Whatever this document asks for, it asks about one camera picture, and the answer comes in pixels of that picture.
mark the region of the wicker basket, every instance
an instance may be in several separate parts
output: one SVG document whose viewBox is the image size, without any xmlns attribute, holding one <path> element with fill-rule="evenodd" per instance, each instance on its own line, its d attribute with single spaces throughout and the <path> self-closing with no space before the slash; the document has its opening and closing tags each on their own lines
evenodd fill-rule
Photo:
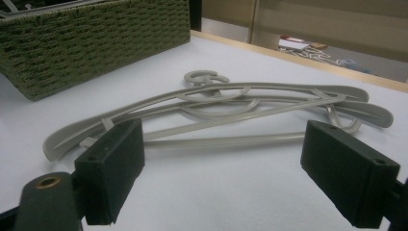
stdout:
<svg viewBox="0 0 408 231">
<path fill-rule="evenodd" d="M 187 0 L 104 1 L 0 19 L 0 72 L 39 100 L 189 40 Z"/>
</svg>

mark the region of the black plastic block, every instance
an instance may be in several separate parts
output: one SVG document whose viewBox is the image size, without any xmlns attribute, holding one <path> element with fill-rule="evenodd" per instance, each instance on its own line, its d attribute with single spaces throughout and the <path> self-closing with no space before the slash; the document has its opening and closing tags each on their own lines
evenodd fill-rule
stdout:
<svg viewBox="0 0 408 231">
<path fill-rule="evenodd" d="M 301 165 L 348 221 L 378 228 L 399 164 L 342 129 L 309 121 Z"/>
<path fill-rule="evenodd" d="M 140 120 L 116 125 L 75 161 L 75 175 L 85 191 L 88 224 L 116 222 L 143 167 Z"/>
</svg>

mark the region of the gray plastic hanger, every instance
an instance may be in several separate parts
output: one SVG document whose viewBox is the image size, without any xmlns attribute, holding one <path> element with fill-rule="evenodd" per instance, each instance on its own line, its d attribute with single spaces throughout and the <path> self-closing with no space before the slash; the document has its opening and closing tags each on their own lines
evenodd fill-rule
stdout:
<svg viewBox="0 0 408 231">
<path fill-rule="evenodd" d="M 389 127 L 393 123 L 393 116 L 390 112 L 381 107 L 368 104 L 368 94 L 364 90 L 353 87 L 288 85 L 272 83 L 230 84 L 228 83 L 228 78 L 219 76 L 216 72 L 208 70 L 190 72 L 185 75 L 185 80 L 192 83 L 194 87 L 187 90 L 177 90 L 161 94 L 142 100 L 141 102 L 65 126 L 45 140 L 43 150 L 46 157 L 48 160 L 54 161 L 75 146 L 82 145 L 84 147 L 88 147 L 96 141 L 98 136 L 105 133 L 115 124 L 120 122 L 171 112 L 184 112 L 192 116 L 207 117 L 210 120 L 192 125 L 145 133 L 143 135 L 143 139 L 146 146 L 154 145 L 175 147 L 299 140 L 303 138 L 304 132 L 235 138 L 153 141 L 158 138 L 206 129 L 222 124 L 243 121 L 261 116 L 271 116 L 311 107 L 326 108 L 331 123 L 339 127 L 343 126 L 340 123 L 337 112 L 354 116 L 355 119 L 351 122 L 351 124 L 347 127 L 343 127 L 350 133 L 356 132 L 360 127 L 361 122 L 358 119 L 363 119 L 381 127 Z M 220 81 L 221 84 L 214 83 L 214 80 Z M 238 91 L 233 94 L 223 95 L 221 92 L 224 90 Z M 311 97 L 249 95 L 251 90 L 273 90 L 273 92 L 276 90 L 295 91 L 311 95 Z M 195 96 L 198 93 L 209 93 L 210 96 Z M 181 102 L 143 110 L 143 108 L 152 107 L 157 103 L 166 102 L 167 100 L 171 99 L 179 99 Z M 290 103 L 290 105 L 256 111 L 256 107 L 263 102 L 284 102 Z M 222 113 L 207 113 L 197 109 L 214 106 L 220 103 L 246 103 L 247 105 L 239 110 Z"/>
</svg>

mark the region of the black clamp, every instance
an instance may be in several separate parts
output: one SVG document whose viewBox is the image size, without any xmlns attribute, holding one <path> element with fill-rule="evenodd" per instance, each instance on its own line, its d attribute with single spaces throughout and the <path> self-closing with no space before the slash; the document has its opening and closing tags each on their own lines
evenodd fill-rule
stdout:
<svg viewBox="0 0 408 231">
<path fill-rule="evenodd" d="M 75 160 L 75 171 L 54 172 L 28 183 L 19 207 L 0 218 L 1 230 L 82 230 L 116 222 L 144 167 L 140 120 L 117 124 Z"/>
<path fill-rule="evenodd" d="M 389 230 L 408 230 L 408 180 L 396 177 L 399 164 L 342 129 L 309 121 L 300 163 L 358 228 L 379 228 L 383 217 Z"/>
</svg>

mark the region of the white table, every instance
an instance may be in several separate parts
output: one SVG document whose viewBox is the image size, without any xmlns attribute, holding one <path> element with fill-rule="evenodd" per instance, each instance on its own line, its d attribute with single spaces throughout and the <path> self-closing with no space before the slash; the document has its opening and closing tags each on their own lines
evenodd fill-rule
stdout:
<svg viewBox="0 0 408 231">
<path fill-rule="evenodd" d="M 366 90 L 370 103 L 390 110 L 395 122 L 388 129 L 363 124 L 356 137 L 401 164 L 399 181 L 408 177 L 407 93 L 342 76 L 366 78 L 350 70 L 331 71 L 333 67 L 325 65 L 316 69 L 274 58 L 267 51 L 260 54 L 255 52 L 257 48 L 241 49 L 223 44 L 223 39 L 217 42 L 194 34 L 190 43 L 39 102 L 26 100 L 0 76 L 0 212 L 18 205 L 23 186 L 32 179 L 48 172 L 74 170 L 75 156 L 65 156 L 55 163 L 45 159 L 41 146 L 52 132 L 89 116 L 183 89 L 186 86 L 183 75 L 197 69 L 215 70 L 233 83 L 348 85 Z M 188 136 L 301 131 L 309 118 L 324 119 L 324 116 L 313 113 L 277 116 Z M 149 119 L 143 129 L 153 131 L 182 121 L 186 119 L 180 115 Z M 301 147 L 301 142 L 292 142 L 247 147 L 146 149 L 146 166 L 117 223 L 92 227 L 83 221 L 84 228 L 112 231 L 354 230 L 301 168 Z M 388 222 L 383 220 L 381 230 L 387 227 Z"/>
</svg>

